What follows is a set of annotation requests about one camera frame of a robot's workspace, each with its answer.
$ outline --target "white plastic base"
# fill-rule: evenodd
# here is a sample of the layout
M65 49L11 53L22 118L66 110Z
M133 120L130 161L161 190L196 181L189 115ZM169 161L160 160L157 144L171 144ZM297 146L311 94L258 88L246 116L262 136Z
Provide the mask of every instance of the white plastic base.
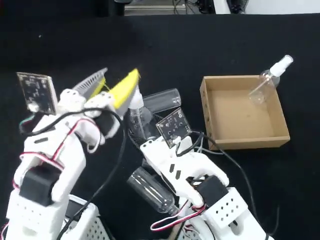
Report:
M86 201L69 195L69 199L85 204ZM6 217L10 219L6 240L55 240L64 227L64 218L69 200L43 207L19 196L18 190L11 193ZM74 221L61 240L110 240L101 220L97 206L90 203L78 222Z
M70 195L70 200L81 205L86 203L85 200L74 195ZM79 222L72 222L69 230L63 235L61 240L110 240L99 219L97 206L90 203L82 213Z

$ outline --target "clear plastic bottle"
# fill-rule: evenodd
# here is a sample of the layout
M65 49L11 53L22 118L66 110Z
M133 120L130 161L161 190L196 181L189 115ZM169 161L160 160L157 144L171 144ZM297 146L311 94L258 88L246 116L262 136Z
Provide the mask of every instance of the clear plastic bottle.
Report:
M142 167L131 174L127 183L157 212L169 215L175 215L178 212L179 209L175 206L173 194Z
M276 91L280 76L293 61L291 56L285 55L270 69L263 71L259 76L259 85L249 93L250 100L258 105L264 103Z
M181 97L178 89L172 88L145 96L143 103L153 114L156 114L180 107Z
M144 107L139 87L136 88L129 105L129 114L129 127L135 137L144 140L160 137L152 113L148 108Z

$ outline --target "open cardboard box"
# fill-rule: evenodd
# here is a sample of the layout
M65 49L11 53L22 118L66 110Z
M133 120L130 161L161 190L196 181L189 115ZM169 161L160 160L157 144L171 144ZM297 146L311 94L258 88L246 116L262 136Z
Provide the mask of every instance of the open cardboard box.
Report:
M280 147L290 140L277 91L262 105L249 99L259 76L205 76L200 93L206 133L223 149ZM215 147L209 142L209 148Z

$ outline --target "electronic device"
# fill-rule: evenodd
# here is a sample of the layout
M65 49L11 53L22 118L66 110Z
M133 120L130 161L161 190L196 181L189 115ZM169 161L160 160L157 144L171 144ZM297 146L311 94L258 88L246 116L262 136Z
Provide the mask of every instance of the electronic device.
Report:
M169 148L172 148L175 145L175 140L178 137L184 139L191 133L190 125L181 108L173 111L158 122L156 127Z
M17 72L27 108L33 112L56 114L57 95L52 78L46 75Z

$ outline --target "black table surface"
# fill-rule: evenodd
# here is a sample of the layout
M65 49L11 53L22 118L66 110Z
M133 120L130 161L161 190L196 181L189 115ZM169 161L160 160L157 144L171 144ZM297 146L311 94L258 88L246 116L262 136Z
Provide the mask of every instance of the black table surface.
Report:
M256 75L284 54L294 58L278 87L291 141L280 148L230 151L247 172L263 226L271 230L280 206L277 240L318 239L320 161L320 15L185 15L83 19L68 22L0 22L0 216L5 221L12 178L23 151L18 123L27 116L15 72L52 76L56 92L108 67L114 86L131 69L144 95L178 88L194 129L205 130L199 87L203 76ZM73 194L88 199L110 173L121 135L108 140L87 166ZM226 158L215 163L249 203L245 182ZM130 189L141 165L128 142L124 160L94 201L119 240L151 239L149 226L164 216Z

